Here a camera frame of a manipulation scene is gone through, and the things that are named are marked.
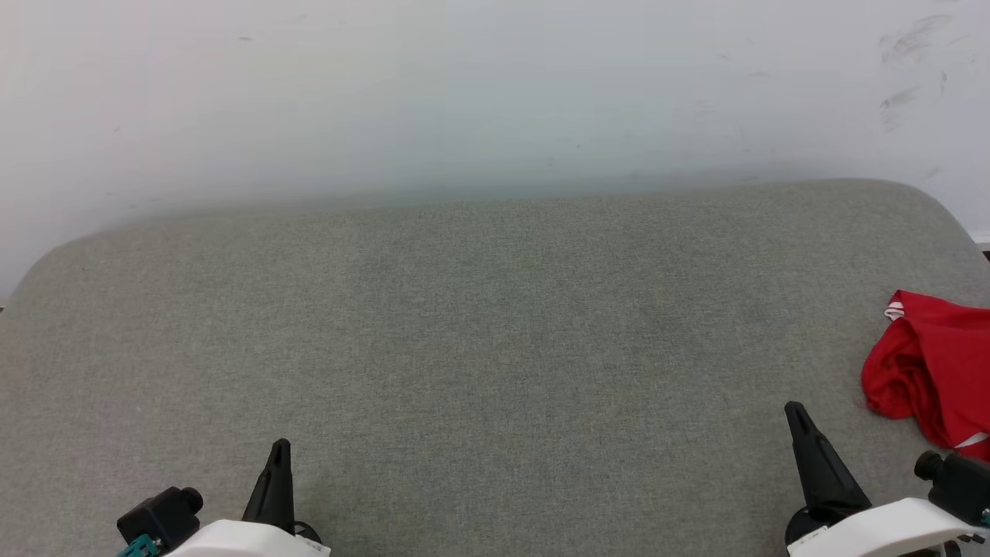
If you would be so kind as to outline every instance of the white wall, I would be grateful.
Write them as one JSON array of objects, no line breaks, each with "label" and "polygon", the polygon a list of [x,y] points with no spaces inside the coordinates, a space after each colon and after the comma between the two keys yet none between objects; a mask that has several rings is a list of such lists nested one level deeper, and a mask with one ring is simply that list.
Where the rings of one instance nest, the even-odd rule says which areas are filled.
[{"label": "white wall", "polygon": [[100,227],[268,201],[873,176],[990,237],[988,28],[983,0],[0,0],[0,299]]}]

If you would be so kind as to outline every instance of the red fabric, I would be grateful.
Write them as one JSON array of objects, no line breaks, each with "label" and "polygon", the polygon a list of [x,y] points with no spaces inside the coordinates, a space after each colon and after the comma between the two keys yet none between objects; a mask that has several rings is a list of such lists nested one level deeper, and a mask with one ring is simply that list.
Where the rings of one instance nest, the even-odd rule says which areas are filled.
[{"label": "red fabric", "polygon": [[[935,444],[953,448],[990,432],[990,309],[898,290],[904,316],[887,328],[863,365],[869,408],[915,416]],[[956,449],[990,461],[990,439]]]}]

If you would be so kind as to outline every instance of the gray upholstered cushion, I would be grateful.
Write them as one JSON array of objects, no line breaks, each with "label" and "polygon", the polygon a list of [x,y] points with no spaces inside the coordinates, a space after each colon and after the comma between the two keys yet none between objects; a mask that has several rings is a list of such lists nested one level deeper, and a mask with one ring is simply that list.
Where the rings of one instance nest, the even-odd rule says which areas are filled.
[{"label": "gray upholstered cushion", "polygon": [[906,288],[990,305],[918,191],[834,181],[149,224],[0,314],[5,555],[112,555],[176,485],[240,517],[279,436],[335,555],[785,553],[805,402],[876,502],[921,495],[860,366]]}]

